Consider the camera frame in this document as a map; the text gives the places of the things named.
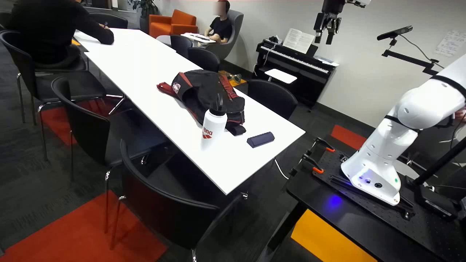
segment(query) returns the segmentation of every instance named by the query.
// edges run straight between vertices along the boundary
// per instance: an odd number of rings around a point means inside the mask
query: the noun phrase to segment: microphone stand
[[[395,46],[395,43],[396,43],[396,36],[392,37],[390,48]],[[390,48],[386,49],[382,55],[383,56],[395,56],[395,58],[408,61],[411,64],[421,65],[421,66],[424,66],[422,72],[430,74],[430,75],[436,75],[438,72],[438,71],[433,69],[436,62],[438,62],[437,59],[431,59],[431,62],[428,62],[428,61],[422,61],[422,59],[418,59],[418,58],[414,58],[414,56],[408,56],[408,55],[403,55],[403,53],[399,53],[399,52],[393,52],[393,50],[390,50]]]

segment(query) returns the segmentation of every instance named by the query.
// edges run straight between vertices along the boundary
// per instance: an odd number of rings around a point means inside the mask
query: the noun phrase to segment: white wall
[[[173,8],[194,13],[204,32],[216,15],[216,0],[156,0],[163,14]],[[313,33],[322,0],[230,0],[232,8],[245,13],[240,39],[227,61],[248,69],[256,62],[256,45],[271,34],[286,36],[288,27]],[[465,0],[373,0],[367,8],[345,5],[342,24],[332,45],[320,43],[318,55],[338,61],[332,80],[319,101],[351,117],[376,126],[403,91],[428,78],[418,65],[380,53],[389,39],[376,36],[406,24],[406,36],[443,65],[466,52],[463,46],[453,56],[436,52],[436,46],[452,29],[466,32]],[[399,37],[393,48],[417,58],[421,52]]]

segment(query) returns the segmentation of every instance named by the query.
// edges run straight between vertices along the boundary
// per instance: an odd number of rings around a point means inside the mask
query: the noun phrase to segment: person
[[[114,43],[112,30],[95,21],[80,0],[18,0],[7,29],[20,32],[23,48],[36,65],[45,66],[66,66],[80,58],[71,45],[76,29],[101,43]]]
[[[217,17],[207,29],[207,36],[216,42],[227,42],[233,33],[232,20],[229,18],[230,1],[219,0]]]

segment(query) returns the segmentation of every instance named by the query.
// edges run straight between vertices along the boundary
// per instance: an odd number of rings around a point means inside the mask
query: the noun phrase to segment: gray floor
[[[0,1],[0,11],[9,11],[10,7],[12,0]],[[70,151],[51,132],[47,132],[50,161],[44,161],[39,126],[32,125],[29,110],[26,110],[26,123],[20,119],[15,85],[16,68],[4,46],[0,46],[0,69],[0,245],[7,251],[9,245],[102,193],[105,168],[77,149],[77,179],[70,181]],[[310,110],[299,106],[294,112],[291,120],[307,133],[278,157],[284,170],[291,170],[313,136],[328,135],[335,122],[355,126],[361,133],[369,132],[364,125],[319,107]],[[281,216],[294,205],[294,199],[283,189],[284,183],[274,165],[259,170],[255,174],[249,200],[239,206],[236,215],[227,216],[227,222],[220,222],[201,243],[198,259],[204,262],[255,260]],[[188,260],[188,257],[186,250],[169,244],[162,260]],[[318,259],[293,240],[287,240],[274,260]]]

